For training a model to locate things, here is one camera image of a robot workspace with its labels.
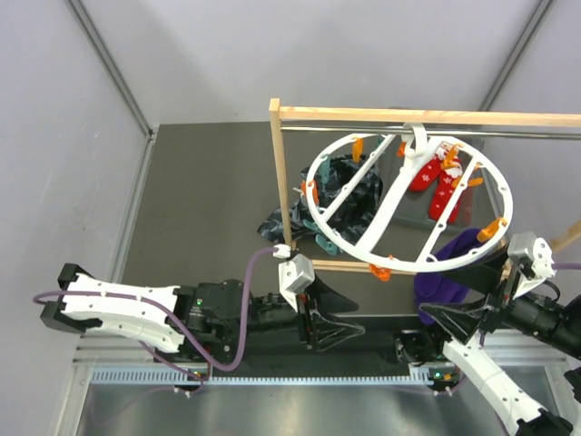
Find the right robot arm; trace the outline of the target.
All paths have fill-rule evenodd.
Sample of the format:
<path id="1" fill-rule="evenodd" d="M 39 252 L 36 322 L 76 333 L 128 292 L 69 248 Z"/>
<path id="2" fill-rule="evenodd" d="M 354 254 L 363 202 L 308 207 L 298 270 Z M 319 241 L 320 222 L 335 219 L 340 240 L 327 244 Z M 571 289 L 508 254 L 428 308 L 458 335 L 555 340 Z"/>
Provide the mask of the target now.
<path id="1" fill-rule="evenodd" d="M 556 274 L 546 247 L 495 253 L 444 277 L 474 291 L 467 303 L 423 302 L 434 321 L 426 353 L 447 359 L 468 378 L 509 435 L 577 435 L 570 412 L 559 415 L 535 399 L 506 365 L 543 366 L 580 356 L 580 301 L 567 305 L 538 294 Z"/>

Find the white round clip hanger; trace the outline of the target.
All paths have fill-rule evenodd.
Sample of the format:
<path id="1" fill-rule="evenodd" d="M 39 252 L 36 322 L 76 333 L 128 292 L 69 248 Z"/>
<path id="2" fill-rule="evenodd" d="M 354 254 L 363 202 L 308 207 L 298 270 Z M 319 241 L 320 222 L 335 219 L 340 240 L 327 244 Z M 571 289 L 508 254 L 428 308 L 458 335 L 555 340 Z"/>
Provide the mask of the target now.
<path id="1" fill-rule="evenodd" d="M 324 179 L 324 177 L 330 175 L 330 161 L 331 161 L 331 159 L 339 156 L 340 153 L 351 154 L 354 150 L 359 150 L 362 152 L 359 161 L 357 161 L 355 163 L 354 173 L 352 175 L 348 176 L 346 181 L 340 183 L 340 187 L 341 187 L 342 185 L 346 184 L 355 175 L 357 170 L 359 170 L 359 168 L 365 162 L 365 159 L 367 157 L 369 157 L 371 152 L 373 152 L 377 149 L 378 145 L 382 142 L 382 140 L 384 139 L 384 137 L 387 134 L 367 134 L 367 135 L 368 135 L 368 137 L 362 139 L 358 144 L 344 146 L 341 149 L 339 149 L 337 152 L 332 153 L 330 156 L 330 159 L 326 163 L 324 163 L 320 167 L 320 169 L 318 170 L 318 173 L 315 177 L 315 180 L 316 180 L 315 199 L 317 200 L 317 202 L 320 204 L 321 207 L 330 205 L 331 201 L 334 200 L 339 194 L 338 193 L 335 196 L 335 198 L 332 200 L 325 200 L 323 197 L 323 193 L 322 193 L 323 179 Z M 369 226 L 369 224 L 371 223 L 371 220 L 374 218 L 376 212 L 379 209 L 380 203 L 384 199 L 388 189 L 390 188 L 390 186 L 394 182 L 396 176 L 399 173 L 399 169 L 403 164 L 404 148 L 406 146 L 406 141 L 407 141 L 405 136 L 407 134 L 393 134 L 393 135 L 395 136 L 395 138 L 394 138 L 393 142 L 391 143 L 391 145 L 389 146 L 389 148 L 381 154 L 378 161 L 376 161 L 374 163 L 374 165 L 371 167 L 369 172 L 359 182 L 359 184 L 354 189 L 354 191 L 349 195 L 346 202 L 339 208 L 339 210 L 336 212 L 336 214 L 329 220 L 329 225 L 333 229 L 337 230 L 340 233 L 340 235 L 344 239 L 349 241 L 350 243 L 355 243 L 361 237 L 361 235 L 366 230 L 366 228 Z M 445 142 L 445 141 L 443 141 L 443 138 L 445 136 L 431 135 L 430 137 L 433 139 L 440 139 L 440 140 L 442 140 L 442 142 Z M 465 142 L 465 140 L 464 140 L 465 136 L 449 136 L 449 137 L 454 142 L 462 141 L 466 144 L 469 144 L 469 143 Z M 473 146 L 473 147 L 482 153 L 480 148 L 475 147 L 475 146 Z M 458 157 L 460 159 L 460 163 L 462 165 L 463 171 L 465 171 L 466 166 L 468 164 L 469 157 L 466 154 L 463 154 L 459 151 L 458 151 Z M 382 192 L 382 194 L 379 198 L 379 201 L 378 201 L 377 210 L 374 214 L 372 214 L 372 217 L 371 217 L 369 223 L 363 224 L 362 233 L 360 235 L 356 235 L 354 237 L 349 237 L 349 236 L 347 236 L 347 234 L 344 231 L 342 231 L 340 229 L 340 221 L 341 221 L 340 214 L 346 212 L 348 202 L 350 200 L 354 199 L 357 189 L 362 187 L 364 181 L 374 171 L 378 171 L 379 174 L 384 176 L 384 178 L 385 178 L 384 188 L 383 188 L 383 192 Z M 476 223 L 477 219 L 476 219 L 476 215 L 474 213 L 470 213 L 467 218 L 463 218 L 461 214 L 463 212 L 465 212 L 470 205 L 475 204 L 477 194 L 485 192 L 486 189 L 490 189 L 492 191 L 494 198 L 499 201 L 499 204 L 495 208 L 494 217 L 490 220 L 489 223 L 486 223 L 485 226 L 490 231 L 490 227 L 497 223 L 497 218 L 499 217 L 499 215 L 502 212 L 502 199 L 501 199 L 501 195 L 497 189 L 496 183 L 489 176 L 489 174 L 487 174 L 487 172 L 484 170 L 476 170 L 473 173 L 472 178 L 473 178 L 473 185 L 471 187 L 469 187 L 463 194 L 460 195 L 458 202 L 454 206 L 453 212 L 451 213 L 451 215 L 448 218 L 447 227 L 444 230 L 444 232 L 439 236 L 437 242 L 443 238 L 445 233 L 453 233 L 455 231 L 461 230 L 461 228 L 464 225 L 472 225 L 472 224 Z M 399 206 L 396 209 L 396 212 L 394 213 L 392 221 L 389 224 L 386 232 L 384 232 L 384 234 L 381 237 L 381 239 L 379 240 L 377 246 L 373 250 L 373 252 L 376 255 L 379 255 L 381 257 L 387 257 L 387 256 L 394 257 L 394 258 L 397 258 L 401 261 L 408 261 L 408 262 L 413 262 L 418 258 L 419 252 L 421 251 L 425 241 L 428 239 L 428 237 L 431 233 L 432 228 L 434 227 L 434 224 L 436 223 L 436 221 L 433 221 L 428 217 L 428 208 L 429 208 L 429 205 L 431 203 L 432 196 L 436 190 L 437 184 L 438 184 L 438 182 L 434 181 L 426 191 L 420 192 L 420 193 L 413 193 L 409 189 L 406 191 L 403 199 L 400 201 Z M 383 248 L 380 246 L 380 243 L 384 242 L 385 236 L 388 233 L 388 231 L 395 229 L 396 226 L 399 224 L 401 224 L 401 225 L 406 224 L 406 225 L 411 226 L 414 229 L 420 229 L 420 230 L 427 232 L 426 239 L 421 243 L 420 248 L 419 248 L 419 252 L 418 252 L 417 256 L 414 258 L 410 258 L 408 260 L 400 259 L 396 255 L 389 254 L 388 250 L 386 248 Z M 335 245 L 334 243 L 330 242 L 323 235 L 322 231 L 320 231 L 318 227 L 317 227 L 317 229 L 329 243 Z M 434 255 L 435 255 L 436 245 L 437 245 L 437 243 L 435 244 L 435 246 L 432 250 L 432 253 Z M 335 245 L 335 246 L 342 253 L 345 253 L 337 245 Z"/>

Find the red santa sock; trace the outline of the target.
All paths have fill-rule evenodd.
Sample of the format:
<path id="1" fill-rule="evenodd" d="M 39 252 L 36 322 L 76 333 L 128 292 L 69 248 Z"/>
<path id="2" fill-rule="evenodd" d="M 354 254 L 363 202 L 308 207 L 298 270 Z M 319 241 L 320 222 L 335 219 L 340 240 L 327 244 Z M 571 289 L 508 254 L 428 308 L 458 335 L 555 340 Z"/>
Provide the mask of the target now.
<path id="1" fill-rule="evenodd" d="M 463 175 L 463 168 L 455 144 L 441 142 L 436 152 L 438 182 L 428 208 L 428 217 L 437 221 L 455 191 L 453 183 Z"/>

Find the purple sock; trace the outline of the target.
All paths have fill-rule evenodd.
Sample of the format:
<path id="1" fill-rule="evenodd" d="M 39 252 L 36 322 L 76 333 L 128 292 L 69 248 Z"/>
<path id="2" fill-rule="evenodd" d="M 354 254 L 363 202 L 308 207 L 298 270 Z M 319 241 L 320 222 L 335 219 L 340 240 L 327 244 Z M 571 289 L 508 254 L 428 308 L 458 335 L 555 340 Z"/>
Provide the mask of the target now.
<path id="1" fill-rule="evenodd" d="M 483 243 L 478 239 L 481 230 L 468 228 L 441 248 L 435 257 L 445 261 L 469 253 Z M 448 278 L 448 271 L 419 272 L 413 281 L 415 303 L 461 303 L 468 294 L 468 287 Z"/>

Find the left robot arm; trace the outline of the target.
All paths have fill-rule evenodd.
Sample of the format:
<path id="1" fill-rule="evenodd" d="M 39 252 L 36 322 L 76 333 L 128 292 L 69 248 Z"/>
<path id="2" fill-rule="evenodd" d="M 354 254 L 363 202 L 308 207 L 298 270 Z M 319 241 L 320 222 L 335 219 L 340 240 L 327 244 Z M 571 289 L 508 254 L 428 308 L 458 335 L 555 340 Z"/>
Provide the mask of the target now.
<path id="1" fill-rule="evenodd" d="M 254 296 L 243 282 L 140 287 L 95 279 L 74 263 L 64 265 L 59 292 L 37 295 L 45 326 L 83 334 L 99 332 L 144 342 L 170 358 L 193 362 L 206 355 L 232 362 L 238 348 L 258 333 L 294 332 L 317 352 L 365 333 L 339 317 L 358 305 L 309 269 L 280 267 L 282 290 Z"/>

